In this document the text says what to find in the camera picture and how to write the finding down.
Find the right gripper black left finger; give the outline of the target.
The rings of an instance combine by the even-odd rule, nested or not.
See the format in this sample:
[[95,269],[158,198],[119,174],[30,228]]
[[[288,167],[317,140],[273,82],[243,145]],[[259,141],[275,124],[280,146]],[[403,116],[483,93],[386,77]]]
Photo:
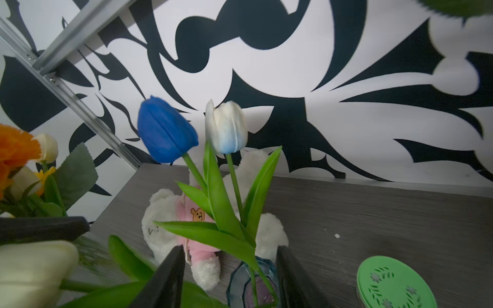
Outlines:
[[128,308],[180,307],[184,269],[183,246],[175,246]]

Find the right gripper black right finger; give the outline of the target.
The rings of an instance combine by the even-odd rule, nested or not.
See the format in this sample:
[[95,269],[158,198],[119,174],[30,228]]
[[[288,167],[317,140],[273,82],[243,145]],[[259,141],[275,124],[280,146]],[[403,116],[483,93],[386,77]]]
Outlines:
[[282,307],[333,307],[287,246],[277,248]]

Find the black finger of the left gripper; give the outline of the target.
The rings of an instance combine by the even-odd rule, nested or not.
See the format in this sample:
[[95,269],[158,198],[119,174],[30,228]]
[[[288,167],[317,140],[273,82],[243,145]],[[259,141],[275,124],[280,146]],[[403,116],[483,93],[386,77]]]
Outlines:
[[74,241],[90,231],[84,217],[1,218],[1,245]]

